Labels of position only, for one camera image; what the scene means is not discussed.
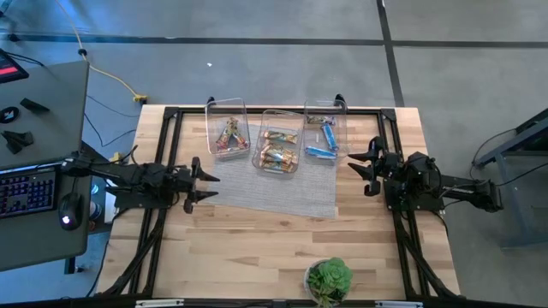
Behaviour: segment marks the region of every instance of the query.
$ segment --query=backlit keyboard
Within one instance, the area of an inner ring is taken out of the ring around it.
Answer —
[[[0,175],[0,219],[55,208],[56,168]]]

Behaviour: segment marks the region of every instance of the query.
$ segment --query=wooden table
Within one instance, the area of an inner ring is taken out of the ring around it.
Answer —
[[[154,160],[164,107],[143,107],[134,142],[139,145],[135,152],[139,163]],[[396,115],[404,156],[415,151],[426,153],[418,110],[398,108]],[[248,120],[260,125],[260,115],[248,115]],[[172,132],[173,124],[167,140],[171,140]],[[377,134],[374,117],[348,117],[352,152],[366,151],[369,140]],[[167,163],[169,150],[170,141],[163,163]],[[185,115],[176,164],[190,163],[194,156],[200,157],[205,172],[213,170],[203,115]],[[344,159],[337,170],[337,219],[211,205],[206,200],[194,207],[192,215],[183,212],[182,203],[172,207],[164,228],[154,297],[305,299],[305,269],[320,259],[340,257],[354,272],[348,299],[404,299],[392,216],[382,193],[363,195],[366,183],[348,167],[350,161]],[[227,175],[215,176],[223,180]],[[115,221],[98,281],[99,292],[112,285],[134,256],[143,212],[129,210]],[[417,223],[426,260],[446,286],[459,293],[443,224],[429,212],[417,212]],[[148,259],[140,288],[147,268]],[[410,268],[414,288],[419,290],[412,262]]]

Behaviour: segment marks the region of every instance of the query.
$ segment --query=black floor stripe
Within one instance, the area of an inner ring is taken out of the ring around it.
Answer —
[[[523,49],[545,49],[548,42],[475,42],[475,41],[416,41],[416,40],[393,40],[390,44],[394,47],[427,47],[427,48],[523,48]]]
[[[0,40],[7,40],[0,31]],[[25,34],[17,36],[28,42],[67,42],[75,43],[74,35],[63,34]],[[281,45],[333,45],[333,46],[384,46],[424,47],[424,48],[508,48],[508,49],[548,49],[548,42],[515,41],[435,41],[435,40],[383,40],[351,38],[160,38],[160,37],[121,37],[110,35],[81,34],[84,43],[121,43],[121,44],[281,44]]]
[[[388,18],[386,17],[383,0],[377,0],[377,8],[383,39],[385,42],[390,42],[392,38],[390,36],[390,28],[388,26]],[[396,57],[394,56],[392,44],[385,44],[384,51],[386,51],[386,61],[388,63],[388,73],[390,75],[390,83],[392,84],[392,92],[394,93],[394,102],[396,103],[396,107],[404,107],[405,103],[403,102],[402,86],[400,85],[400,77],[397,74]]]
[[[20,40],[28,42],[76,43],[74,35],[19,34]],[[382,46],[382,39],[339,39],[339,38],[160,38],[120,37],[81,34],[82,43],[123,44],[267,44],[267,45],[333,45],[333,46]]]

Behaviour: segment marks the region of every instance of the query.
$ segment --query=concrete floor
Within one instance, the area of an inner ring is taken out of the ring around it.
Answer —
[[[83,33],[143,37],[254,39],[381,39],[373,0],[64,0]],[[542,0],[385,0],[391,36],[400,40],[547,41],[548,3]],[[71,34],[51,0],[13,0],[6,12],[17,31]],[[5,50],[46,64],[80,60],[77,44],[0,42]],[[353,106],[394,106],[383,46],[249,44],[86,44],[92,61],[122,76],[150,104],[203,104],[209,96],[242,97],[247,104],[302,104],[307,97],[342,93]],[[420,109],[429,154],[445,174],[467,176],[477,147],[546,108],[547,49],[395,48],[406,106]],[[114,109],[138,114],[125,88],[91,73],[88,94]],[[88,101],[106,140],[134,128]],[[127,151],[132,137],[100,148],[86,124],[84,140],[109,157]],[[494,146],[494,141],[487,148]],[[538,162],[515,162],[518,175]],[[526,206],[532,184],[545,187],[548,169],[515,183]],[[497,173],[487,169],[476,176]],[[539,223],[546,225],[546,212]],[[515,234],[509,211],[487,214],[470,204],[449,207],[451,250],[462,294],[526,305],[548,305],[548,248],[503,252]],[[82,257],[92,271],[63,277],[59,263],[0,273],[0,303],[87,292],[104,241]],[[58,285],[49,281],[62,280]],[[24,292],[18,281],[32,281]]]

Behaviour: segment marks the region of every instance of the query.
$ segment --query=gray placemat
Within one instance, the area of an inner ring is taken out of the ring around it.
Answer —
[[[316,165],[304,159],[301,149],[299,168],[290,180],[262,175],[251,160],[255,151],[259,127],[249,125],[251,153],[246,158],[216,161],[213,175],[221,178],[212,182],[210,191],[219,192],[208,203],[234,205],[254,210],[335,218],[337,166]]]

